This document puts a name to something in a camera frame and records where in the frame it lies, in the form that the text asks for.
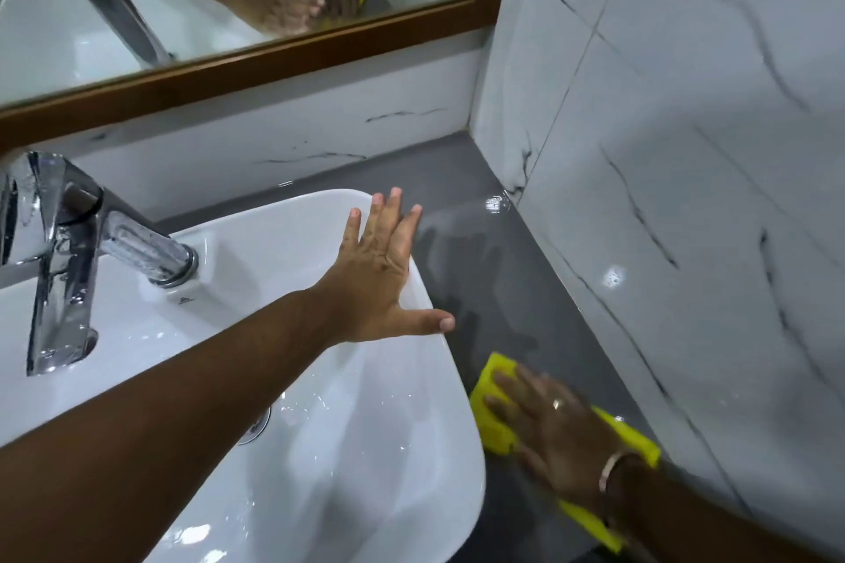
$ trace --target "gray countertop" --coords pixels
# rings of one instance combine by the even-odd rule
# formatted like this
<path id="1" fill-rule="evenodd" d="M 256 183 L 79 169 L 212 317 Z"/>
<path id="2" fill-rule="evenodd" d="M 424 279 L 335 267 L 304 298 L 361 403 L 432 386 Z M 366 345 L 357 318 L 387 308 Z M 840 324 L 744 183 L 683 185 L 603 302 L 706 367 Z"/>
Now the gray countertop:
<path id="1" fill-rule="evenodd" d="M 229 201 L 165 223 L 176 231 L 212 218 L 332 188 L 405 191 L 423 219 L 414 246 L 435 307 L 453 312 L 447 340 L 467 392 L 492 351 L 565 380 L 652 436 L 596 337 L 555 276 L 502 186 L 466 133 L 428 142 Z M 487 494 L 453 558 L 566 563 L 596 546 L 509 459 L 487 456 Z"/>

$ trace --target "yellow sponge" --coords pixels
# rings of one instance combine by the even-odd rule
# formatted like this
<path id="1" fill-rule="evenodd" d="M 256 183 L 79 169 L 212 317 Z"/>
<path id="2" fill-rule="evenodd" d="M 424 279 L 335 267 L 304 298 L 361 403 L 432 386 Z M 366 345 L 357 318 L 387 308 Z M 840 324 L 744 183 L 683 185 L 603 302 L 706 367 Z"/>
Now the yellow sponge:
<path id="1" fill-rule="evenodd" d="M 493 416 L 492 412 L 484 403 L 484 397 L 492 394 L 495 397 L 509 401 L 510 399 L 507 395 L 492 381 L 492 373 L 499 371 L 513 376 L 515 368 L 516 361 L 493 352 L 484 369 L 481 371 L 478 384 L 470 394 L 470 407 L 472 408 L 472 414 L 475 416 L 478 433 L 481 436 L 481 444 L 484 445 L 485 449 L 495 454 L 509 454 L 516 445 L 517 439 L 511 428 L 502 424 L 499 419 Z M 658 446 L 646 439 L 645 436 L 634 430 L 634 428 L 614 418 L 603 409 L 593 406 L 593 410 L 616 430 L 625 443 L 639 451 L 649 465 L 653 468 L 657 466 L 661 454 Z M 595 514 L 586 511 L 579 505 L 567 503 L 566 501 L 560 501 L 559 504 L 564 512 L 580 523 L 587 532 L 601 541 L 611 551 L 618 553 L 625 545 L 625 541 L 618 534 L 608 530 L 602 520 Z"/>

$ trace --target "white sink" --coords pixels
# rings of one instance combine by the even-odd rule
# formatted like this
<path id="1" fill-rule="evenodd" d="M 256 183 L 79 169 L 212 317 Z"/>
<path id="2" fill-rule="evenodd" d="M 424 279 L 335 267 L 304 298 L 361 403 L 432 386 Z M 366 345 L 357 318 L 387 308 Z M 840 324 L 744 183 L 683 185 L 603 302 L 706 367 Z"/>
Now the white sink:
<path id="1" fill-rule="evenodd" d="M 180 61 L 267 37 L 212 0 L 132 0 Z M 141 71 L 88 0 L 0 0 L 0 104 Z"/>
<path id="2" fill-rule="evenodd" d="M 336 257 L 349 210 L 366 217 L 369 202 L 330 190 L 180 233 L 202 263 L 170 292 L 103 256 L 100 342 L 43 377 L 25 376 L 34 281 L 0 290 L 0 445 L 310 286 Z M 401 302 L 431 307 L 413 264 Z M 484 482 L 442 336 L 340 345 L 274 403 L 257 439 L 229 452 L 148 561 L 442 563 L 475 525 Z"/>

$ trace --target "faucet base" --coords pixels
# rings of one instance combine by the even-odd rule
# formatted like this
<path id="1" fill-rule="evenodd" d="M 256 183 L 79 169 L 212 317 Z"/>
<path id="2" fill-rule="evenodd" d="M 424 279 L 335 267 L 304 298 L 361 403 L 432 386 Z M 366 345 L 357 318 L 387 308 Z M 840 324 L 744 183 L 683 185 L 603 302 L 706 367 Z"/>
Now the faucet base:
<path id="1" fill-rule="evenodd" d="M 199 268 L 199 254 L 197 254 L 197 250 L 189 245 L 183 245 L 185 250 L 187 251 L 187 255 L 189 256 L 189 261 L 187 265 L 185 265 L 185 271 L 181 274 L 177 274 L 174 278 L 168 278 L 164 281 L 154 281 L 150 279 L 150 282 L 155 285 L 156 288 L 162 289 L 171 289 L 177 288 L 180 285 L 184 285 L 186 282 L 191 280 L 195 274 L 197 273 L 197 269 Z"/>

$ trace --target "marble wall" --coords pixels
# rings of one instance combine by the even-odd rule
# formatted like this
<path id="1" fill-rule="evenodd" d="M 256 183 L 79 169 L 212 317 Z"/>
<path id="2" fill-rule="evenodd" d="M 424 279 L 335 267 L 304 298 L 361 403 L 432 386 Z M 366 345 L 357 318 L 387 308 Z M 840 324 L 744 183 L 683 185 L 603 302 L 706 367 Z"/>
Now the marble wall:
<path id="1" fill-rule="evenodd" d="M 145 216 L 177 216 L 464 129 L 486 35 L 417 45 L 36 148 L 70 157 Z"/>
<path id="2" fill-rule="evenodd" d="M 503 0 L 471 121 L 670 456 L 840 551 L 843 23 L 842 0 Z"/>

